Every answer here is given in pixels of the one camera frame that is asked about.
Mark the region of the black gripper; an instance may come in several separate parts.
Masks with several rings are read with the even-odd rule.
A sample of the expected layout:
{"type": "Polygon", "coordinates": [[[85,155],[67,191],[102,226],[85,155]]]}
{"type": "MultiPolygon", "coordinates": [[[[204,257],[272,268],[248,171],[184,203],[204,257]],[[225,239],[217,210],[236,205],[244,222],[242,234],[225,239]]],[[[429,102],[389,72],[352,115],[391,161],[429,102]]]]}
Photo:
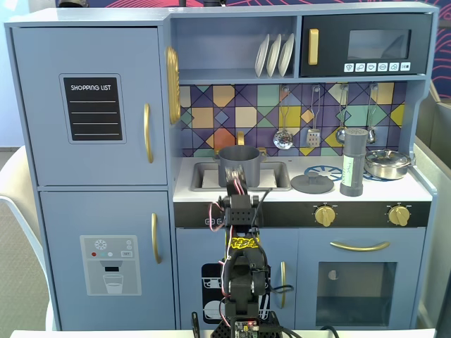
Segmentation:
{"type": "Polygon", "coordinates": [[[228,196],[248,195],[244,169],[224,167],[221,171],[221,186],[226,187],[228,196]]]}

